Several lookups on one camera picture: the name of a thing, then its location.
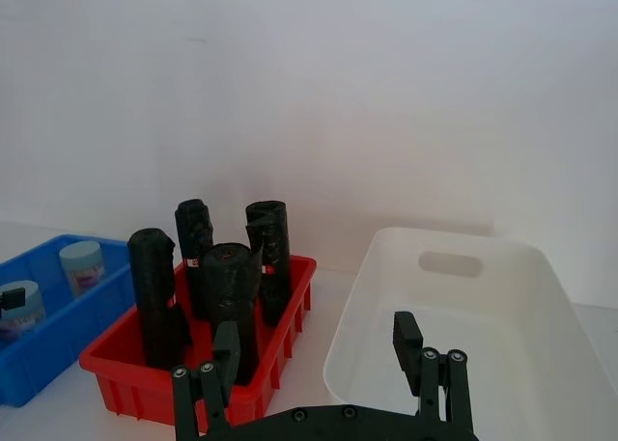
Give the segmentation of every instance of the screw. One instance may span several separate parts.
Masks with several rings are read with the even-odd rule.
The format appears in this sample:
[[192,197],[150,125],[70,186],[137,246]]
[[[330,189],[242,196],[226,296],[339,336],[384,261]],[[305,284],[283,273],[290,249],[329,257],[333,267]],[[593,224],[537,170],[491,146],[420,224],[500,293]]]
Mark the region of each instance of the screw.
[[307,412],[303,409],[297,409],[292,413],[292,418],[295,422],[304,422],[307,419]]
[[356,409],[354,409],[351,405],[344,407],[342,413],[347,419],[353,419],[354,417],[356,417]]

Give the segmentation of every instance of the black garbage bag roll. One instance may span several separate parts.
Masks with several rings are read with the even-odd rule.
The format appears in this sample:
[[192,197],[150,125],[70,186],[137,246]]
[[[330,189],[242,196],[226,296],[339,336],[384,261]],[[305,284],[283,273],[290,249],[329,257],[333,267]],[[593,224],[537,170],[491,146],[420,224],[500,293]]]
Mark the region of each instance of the black garbage bag roll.
[[208,318],[204,295],[207,285],[200,270],[200,259],[212,247],[209,209],[202,200],[187,200],[178,205],[174,215],[183,255],[191,311],[197,318]]
[[143,229],[127,245],[146,364],[170,370],[183,362],[184,348],[191,344],[176,303],[174,242],[160,229]]
[[255,300],[260,287],[262,249],[251,251],[240,243],[214,245],[202,257],[200,269],[207,285],[207,310],[212,335],[221,322],[235,321],[239,328],[240,363],[236,383],[248,385],[258,368]]
[[263,245],[260,282],[263,319],[267,325],[276,326],[292,297],[286,205],[258,202],[249,205],[246,214],[251,246]]

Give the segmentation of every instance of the red plastic crate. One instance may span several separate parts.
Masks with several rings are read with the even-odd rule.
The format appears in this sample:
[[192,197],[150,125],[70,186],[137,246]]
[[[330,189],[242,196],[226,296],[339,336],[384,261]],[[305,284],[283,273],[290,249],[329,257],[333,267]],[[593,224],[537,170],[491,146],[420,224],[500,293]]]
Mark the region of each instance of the red plastic crate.
[[[244,424],[264,417],[292,345],[302,331],[302,318],[311,307],[311,278],[316,262],[300,256],[291,257],[293,296],[288,309],[276,328],[262,322],[262,307],[256,305],[256,330],[260,365],[248,386],[235,386],[226,415],[232,425]],[[205,320],[190,315],[184,268],[176,268],[176,297],[183,306],[193,347],[187,349],[184,363],[196,368],[211,355],[211,326]],[[167,425],[174,424],[174,403],[170,373],[152,369],[144,362],[137,310],[133,307],[118,319],[80,355],[82,369],[97,376],[105,407],[117,414],[147,419]],[[197,406],[199,428],[207,428],[204,402]]]

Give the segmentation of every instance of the blue crate rim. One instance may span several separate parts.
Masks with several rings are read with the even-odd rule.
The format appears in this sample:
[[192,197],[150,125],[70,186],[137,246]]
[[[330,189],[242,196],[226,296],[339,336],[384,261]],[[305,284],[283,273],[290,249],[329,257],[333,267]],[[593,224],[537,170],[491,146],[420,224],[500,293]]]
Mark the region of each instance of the blue crate rim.
[[[103,243],[107,243],[107,244],[113,244],[113,245],[116,245],[116,246],[126,246],[126,242],[125,241],[114,240],[114,239],[111,239],[111,238],[103,238],[103,237],[99,237],[99,236],[78,235],[78,234],[60,234],[60,235],[53,236],[48,241],[44,241],[43,243],[38,244],[34,248],[31,248],[28,251],[24,251],[23,253],[10,258],[9,260],[6,260],[4,262],[0,262],[0,268],[2,268],[2,266],[5,265],[6,263],[13,262],[13,261],[15,261],[15,260],[17,260],[19,258],[23,258],[23,257],[27,256],[29,253],[34,252],[35,250],[41,249],[41,247],[43,247],[43,246],[52,244],[52,243],[56,242],[57,240],[59,240],[61,238],[66,238],[66,237],[74,238],[74,239],[76,239],[78,241],[81,241],[81,240],[95,240],[95,241],[99,241],[99,242],[103,242]],[[36,337],[41,333],[42,330],[44,330],[45,328],[53,325],[54,322],[56,322],[57,320],[60,320],[62,318],[61,317],[62,315],[60,313],[68,313],[68,312],[72,311],[73,309],[79,307],[81,303],[83,303],[84,301],[87,301],[88,298],[90,298],[91,296],[100,295],[101,292],[103,291],[104,287],[108,283],[110,283],[110,282],[116,280],[118,277],[124,275],[128,270],[130,270],[130,265],[129,264],[123,266],[122,268],[120,268],[119,270],[114,272],[112,275],[106,277],[105,280],[100,282],[96,287],[94,287],[92,289],[89,289],[88,291],[83,293],[78,298],[75,298],[73,301],[71,301],[71,303],[69,303],[67,306],[62,308],[60,311],[58,311],[53,316],[46,318],[42,323],[40,323],[37,326],[35,326],[33,330],[31,330],[30,332],[25,334],[23,337],[20,337],[18,341],[16,341],[12,345],[7,346],[5,349],[0,351],[0,359],[11,358],[11,357],[13,357],[14,354],[16,354],[18,352],[22,352],[24,347],[27,346],[33,340],[35,340]]]

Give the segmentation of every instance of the white plastic bin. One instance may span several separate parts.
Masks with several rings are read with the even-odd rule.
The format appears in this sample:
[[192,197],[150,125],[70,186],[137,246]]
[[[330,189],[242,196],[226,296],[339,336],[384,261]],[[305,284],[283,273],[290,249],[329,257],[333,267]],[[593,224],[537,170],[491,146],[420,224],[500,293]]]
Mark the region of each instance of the white plastic bin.
[[416,412],[392,345],[396,311],[414,313],[425,345],[467,353],[481,441],[618,440],[616,391],[535,248],[377,232],[324,364],[334,401]]

